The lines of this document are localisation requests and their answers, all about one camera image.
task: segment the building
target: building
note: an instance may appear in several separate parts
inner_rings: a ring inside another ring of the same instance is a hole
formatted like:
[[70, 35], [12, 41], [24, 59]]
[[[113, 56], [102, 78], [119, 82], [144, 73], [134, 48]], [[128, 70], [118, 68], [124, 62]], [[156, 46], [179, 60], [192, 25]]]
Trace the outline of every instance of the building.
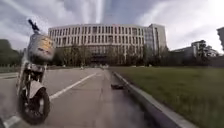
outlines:
[[217, 29], [222, 48], [224, 50], [224, 27]]
[[182, 58], [191, 58], [191, 57], [199, 57], [202, 54], [205, 57], [217, 57], [219, 53], [212, 49], [211, 46], [206, 46], [206, 42], [204, 40], [196, 41], [191, 43], [191, 46], [181, 49], [176, 49], [172, 51], [173, 53], [178, 53], [182, 56]]
[[166, 46], [165, 28], [155, 24], [149, 27], [104, 24], [68, 25], [49, 28], [48, 34], [56, 42], [58, 48], [76, 44], [87, 47], [94, 56], [104, 56], [109, 49], [113, 49], [115, 54], [122, 54], [125, 59], [127, 54], [142, 58], [144, 44], [152, 47], [154, 52]]

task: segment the motorcycle headlight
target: motorcycle headlight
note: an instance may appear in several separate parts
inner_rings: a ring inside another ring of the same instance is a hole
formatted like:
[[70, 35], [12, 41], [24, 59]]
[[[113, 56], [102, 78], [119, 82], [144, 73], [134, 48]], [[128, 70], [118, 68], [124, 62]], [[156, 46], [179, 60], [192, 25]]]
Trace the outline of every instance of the motorcycle headlight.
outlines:
[[32, 64], [27, 64], [27, 69], [31, 69], [32, 68]]

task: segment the cloud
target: cloud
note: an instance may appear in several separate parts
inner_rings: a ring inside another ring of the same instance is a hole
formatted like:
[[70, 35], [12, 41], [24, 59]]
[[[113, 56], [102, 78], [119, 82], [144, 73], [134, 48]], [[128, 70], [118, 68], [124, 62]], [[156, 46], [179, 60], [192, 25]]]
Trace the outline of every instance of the cloud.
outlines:
[[145, 12], [138, 23], [146, 25], [153, 22], [166, 26], [167, 42], [171, 49], [204, 39], [221, 52], [216, 29], [224, 26], [223, 4], [221, 0], [163, 1]]
[[[0, 37], [27, 44], [32, 34], [26, 18], [34, 19], [45, 32], [49, 27], [68, 24], [151, 23], [166, 27], [170, 49], [189, 46], [204, 39], [222, 51], [216, 29], [224, 26], [221, 0], [2, 0]], [[14, 48], [22, 48], [12, 41]]]

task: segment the asphalt road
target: asphalt road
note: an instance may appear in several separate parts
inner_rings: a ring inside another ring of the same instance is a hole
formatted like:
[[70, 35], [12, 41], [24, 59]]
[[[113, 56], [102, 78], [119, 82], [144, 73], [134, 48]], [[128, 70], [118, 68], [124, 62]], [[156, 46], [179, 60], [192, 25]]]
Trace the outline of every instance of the asphalt road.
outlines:
[[[0, 117], [4, 122], [19, 117], [15, 108], [15, 77], [14, 73], [0, 74]], [[107, 70], [48, 71], [44, 85], [51, 96], [49, 117], [39, 126], [21, 120], [10, 128], [148, 127], [139, 106], [122, 90], [112, 90], [111, 83], [118, 81]]]

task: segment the scooter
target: scooter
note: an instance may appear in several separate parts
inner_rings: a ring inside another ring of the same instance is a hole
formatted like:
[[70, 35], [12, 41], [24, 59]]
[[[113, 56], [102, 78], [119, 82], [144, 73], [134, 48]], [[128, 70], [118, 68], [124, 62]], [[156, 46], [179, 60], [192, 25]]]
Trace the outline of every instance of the scooter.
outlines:
[[47, 62], [53, 59], [55, 45], [40, 29], [28, 20], [34, 34], [24, 51], [21, 69], [17, 79], [17, 108], [21, 118], [31, 125], [45, 121], [50, 112], [50, 100], [42, 84]]

